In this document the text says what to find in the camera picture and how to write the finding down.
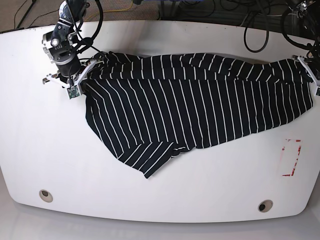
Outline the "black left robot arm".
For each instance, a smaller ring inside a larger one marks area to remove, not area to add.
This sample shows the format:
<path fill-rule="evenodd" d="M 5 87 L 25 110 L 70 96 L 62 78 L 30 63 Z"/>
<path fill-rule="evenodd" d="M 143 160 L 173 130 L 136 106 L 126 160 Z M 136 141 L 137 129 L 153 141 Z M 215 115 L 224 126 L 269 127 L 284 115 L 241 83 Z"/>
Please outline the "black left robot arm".
<path fill-rule="evenodd" d="M 312 79 L 311 92 L 320 95 L 320 2 L 318 0 L 287 0 L 287 9 L 280 18 L 280 29 L 283 37 L 293 46 L 307 51 L 305 57 L 293 55 L 295 61 L 301 63 Z M 314 43 L 302 44 L 292 40 L 285 31 L 285 19 L 295 12 L 302 26 L 312 34 Z"/>

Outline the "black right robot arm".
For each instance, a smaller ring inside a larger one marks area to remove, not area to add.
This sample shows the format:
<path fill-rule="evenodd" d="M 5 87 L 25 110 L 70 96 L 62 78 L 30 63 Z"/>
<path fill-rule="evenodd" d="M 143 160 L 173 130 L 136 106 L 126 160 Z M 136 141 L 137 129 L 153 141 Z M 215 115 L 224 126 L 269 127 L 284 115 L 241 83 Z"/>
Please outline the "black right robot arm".
<path fill-rule="evenodd" d="M 83 38 L 80 34 L 84 17 L 90 4 L 86 0 L 65 0 L 60 5 L 59 19 L 53 31 L 43 35 L 42 48 L 50 62 L 55 64 L 57 76 L 48 75 L 44 83 L 58 81 L 62 87 L 68 89 L 75 86 L 83 78 L 81 75 L 81 60 L 78 58 L 89 48 L 94 48 L 93 43 L 98 36 L 103 24 L 103 9 L 99 0 L 95 1 L 99 21 L 91 37 Z"/>

